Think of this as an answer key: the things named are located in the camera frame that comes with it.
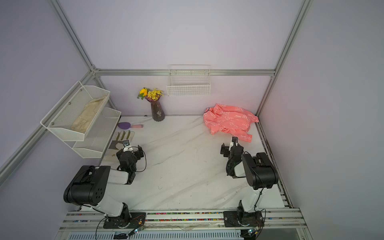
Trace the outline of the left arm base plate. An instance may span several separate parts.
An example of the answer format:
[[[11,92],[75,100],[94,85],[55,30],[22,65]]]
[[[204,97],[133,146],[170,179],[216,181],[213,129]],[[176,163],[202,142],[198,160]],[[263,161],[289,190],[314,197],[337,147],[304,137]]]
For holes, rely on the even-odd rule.
[[[104,229],[138,229],[145,224],[147,214],[144,212],[130,213],[128,217],[108,217]]]

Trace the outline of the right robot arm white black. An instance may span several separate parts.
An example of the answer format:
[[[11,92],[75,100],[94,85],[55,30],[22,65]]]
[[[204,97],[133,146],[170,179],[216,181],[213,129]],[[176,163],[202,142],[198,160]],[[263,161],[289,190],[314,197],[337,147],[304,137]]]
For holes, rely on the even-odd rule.
[[[279,176],[268,155],[264,152],[251,155],[232,137],[228,146],[221,145],[220,154],[228,159],[227,176],[233,179],[245,179],[251,191],[239,201],[235,216],[245,225],[254,219],[260,220],[260,213],[268,208],[280,208],[284,204],[278,200]]]

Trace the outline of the pink hooded jacket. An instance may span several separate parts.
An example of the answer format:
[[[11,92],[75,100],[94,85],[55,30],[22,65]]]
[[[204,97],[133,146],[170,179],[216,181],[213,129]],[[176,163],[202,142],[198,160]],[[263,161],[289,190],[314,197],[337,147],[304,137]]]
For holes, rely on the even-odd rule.
[[[248,134],[248,131],[252,124],[259,122],[259,118],[240,107],[216,104],[205,110],[203,121],[212,135],[218,132],[227,133],[243,142],[251,143],[253,136]]]

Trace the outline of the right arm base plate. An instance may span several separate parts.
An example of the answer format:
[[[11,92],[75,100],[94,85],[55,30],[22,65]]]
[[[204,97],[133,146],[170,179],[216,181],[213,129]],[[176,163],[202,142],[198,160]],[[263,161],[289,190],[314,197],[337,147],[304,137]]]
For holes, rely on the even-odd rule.
[[[264,218],[261,211],[252,213],[238,213],[236,211],[224,211],[225,227],[263,227]]]

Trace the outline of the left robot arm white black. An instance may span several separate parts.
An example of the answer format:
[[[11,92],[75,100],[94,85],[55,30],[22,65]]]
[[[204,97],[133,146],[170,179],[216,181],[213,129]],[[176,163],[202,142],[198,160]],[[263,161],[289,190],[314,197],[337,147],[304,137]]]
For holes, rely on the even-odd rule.
[[[107,220],[118,221],[128,225],[134,218],[126,203],[119,202],[106,193],[107,185],[130,185],[137,170],[137,161],[146,158],[141,146],[132,146],[130,141],[123,142],[118,150],[117,169],[110,166],[84,165],[67,186],[64,201],[76,206],[89,207],[104,214]]]

